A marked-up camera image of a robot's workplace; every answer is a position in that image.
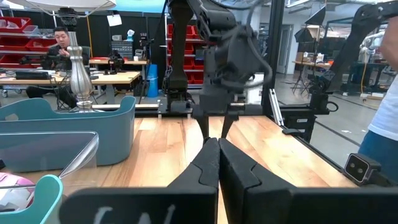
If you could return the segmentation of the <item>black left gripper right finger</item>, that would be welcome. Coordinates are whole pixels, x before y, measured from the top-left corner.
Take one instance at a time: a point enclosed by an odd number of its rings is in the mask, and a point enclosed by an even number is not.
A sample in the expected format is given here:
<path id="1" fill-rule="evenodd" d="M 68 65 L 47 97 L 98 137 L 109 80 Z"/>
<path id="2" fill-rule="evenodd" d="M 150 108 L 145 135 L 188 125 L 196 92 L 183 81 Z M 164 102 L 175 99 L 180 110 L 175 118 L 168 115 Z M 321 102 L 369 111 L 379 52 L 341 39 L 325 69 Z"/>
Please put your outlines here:
<path id="1" fill-rule="evenodd" d="M 220 184 L 230 223 L 397 224 L 397 188 L 296 187 L 226 139 Z"/>

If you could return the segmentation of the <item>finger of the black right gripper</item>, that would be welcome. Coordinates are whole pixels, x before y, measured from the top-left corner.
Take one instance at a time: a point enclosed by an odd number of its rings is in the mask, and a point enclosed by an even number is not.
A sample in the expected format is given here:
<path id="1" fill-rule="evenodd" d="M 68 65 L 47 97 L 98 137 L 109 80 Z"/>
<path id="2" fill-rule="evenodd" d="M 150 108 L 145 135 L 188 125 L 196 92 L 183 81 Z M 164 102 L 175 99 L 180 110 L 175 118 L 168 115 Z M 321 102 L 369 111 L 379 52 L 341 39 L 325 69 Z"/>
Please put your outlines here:
<path id="1" fill-rule="evenodd" d="M 238 116 L 225 116 L 224 117 L 221 138 L 227 137 L 229 129 L 231 128 L 232 124 L 238 120 L 239 120 Z"/>
<path id="2" fill-rule="evenodd" d="M 207 116 L 195 116 L 194 117 L 201 129 L 203 140 L 207 141 L 209 137 L 209 122 Z"/>

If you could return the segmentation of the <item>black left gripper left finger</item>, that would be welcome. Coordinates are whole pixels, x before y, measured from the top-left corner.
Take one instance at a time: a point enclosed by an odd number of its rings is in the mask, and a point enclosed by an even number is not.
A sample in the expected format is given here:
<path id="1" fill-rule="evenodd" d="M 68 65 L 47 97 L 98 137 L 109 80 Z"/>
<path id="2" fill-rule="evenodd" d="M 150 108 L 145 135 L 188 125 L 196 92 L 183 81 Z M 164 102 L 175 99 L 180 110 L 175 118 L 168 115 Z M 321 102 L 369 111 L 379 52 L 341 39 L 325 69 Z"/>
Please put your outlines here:
<path id="1" fill-rule="evenodd" d="M 211 138 L 166 187 L 79 190 L 62 203 L 64 224 L 217 222 L 220 145 Z"/>

